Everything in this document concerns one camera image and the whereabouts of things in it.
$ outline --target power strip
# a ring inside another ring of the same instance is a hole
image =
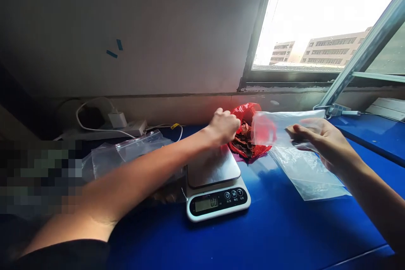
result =
[[[132,121],[128,123],[125,128],[119,128],[116,130],[124,131],[134,137],[141,136],[145,131],[147,126],[146,120],[139,120],[139,121]],[[112,129],[111,125],[104,125],[101,129],[110,130]],[[101,140],[101,139],[109,139],[109,138],[127,138],[131,139],[131,137],[126,136],[121,132],[115,131],[85,131],[83,129],[77,130],[72,129],[62,134],[61,138],[63,140]]]

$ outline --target hand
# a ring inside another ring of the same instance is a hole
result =
[[[321,155],[325,167],[336,175],[344,170],[363,164],[360,156],[347,142],[343,134],[329,121],[321,118],[304,119],[302,123],[319,125],[320,134],[316,134],[306,127],[295,124],[294,131],[308,139]]]
[[[203,130],[212,140],[212,146],[217,147],[232,141],[239,127],[240,120],[235,115],[219,108],[215,111],[210,124]]]

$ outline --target left hand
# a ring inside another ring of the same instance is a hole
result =
[[[218,108],[210,124],[204,128],[213,140],[213,146],[222,146],[235,138],[240,120],[229,111]]]

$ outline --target blue tape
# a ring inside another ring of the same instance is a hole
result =
[[[119,49],[120,51],[123,51],[124,49],[122,48],[121,40],[117,39],[117,44],[118,44],[118,49]]]
[[[117,57],[118,57],[117,54],[114,54],[113,52],[111,52],[111,51],[109,51],[109,50],[107,50],[107,54],[110,55],[110,56],[112,56],[112,57],[114,57],[114,58],[117,58]]]

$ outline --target plastic bag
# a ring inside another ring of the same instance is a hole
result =
[[[252,126],[252,120],[253,120],[254,115],[257,113],[257,111],[261,111],[261,110],[262,110],[262,108],[257,103],[246,103],[244,105],[240,105],[240,106],[234,108],[231,111],[231,114],[234,114],[236,116],[236,118],[238,118],[241,122],[244,120],[250,126]],[[242,132],[242,127],[239,127],[239,129],[236,131],[236,134],[240,134],[241,132]],[[245,159],[248,158],[247,155],[242,150],[233,146],[232,143],[228,143],[228,146],[232,152],[241,155]],[[271,149],[271,146],[262,146],[262,145],[256,144],[256,146],[253,148],[253,154],[252,154],[251,158],[252,159],[258,158],[260,155],[262,155],[263,153],[266,153],[270,149]]]
[[[283,169],[303,200],[351,196],[315,153],[300,151],[294,147],[274,146],[269,154]]]
[[[286,132],[286,128],[300,124],[310,127],[317,134],[321,132],[321,126],[316,119],[325,118],[325,110],[305,112],[256,112],[252,121],[252,143],[265,146],[282,146],[308,148],[316,151],[309,142],[294,142]]]
[[[115,145],[103,143],[91,152],[94,178],[99,179],[124,163]]]
[[[135,158],[171,143],[173,143],[173,141],[163,137],[159,130],[149,132],[136,139],[127,140],[116,145],[103,143],[98,148],[93,149],[92,152],[83,159],[83,179],[87,182],[99,179],[125,162],[130,162]],[[184,176],[184,174],[184,168],[179,168],[179,170],[165,182],[165,185],[179,179]]]
[[[116,149],[122,159],[125,162],[129,162],[146,153],[170,145],[171,143],[173,143],[173,141],[163,137],[162,133],[157,130],[141,137],[119,143],[116,145]]]

